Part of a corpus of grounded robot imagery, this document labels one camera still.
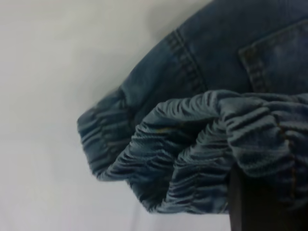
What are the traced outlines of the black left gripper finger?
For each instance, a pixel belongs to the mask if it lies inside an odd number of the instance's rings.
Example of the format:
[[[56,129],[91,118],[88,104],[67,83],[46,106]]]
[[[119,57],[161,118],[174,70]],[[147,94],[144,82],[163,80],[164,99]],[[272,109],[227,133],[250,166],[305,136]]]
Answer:
[[[228,176],[232,231],[306,231],[308,206],[287,210],[264,181],[247,177],[238,166]]]

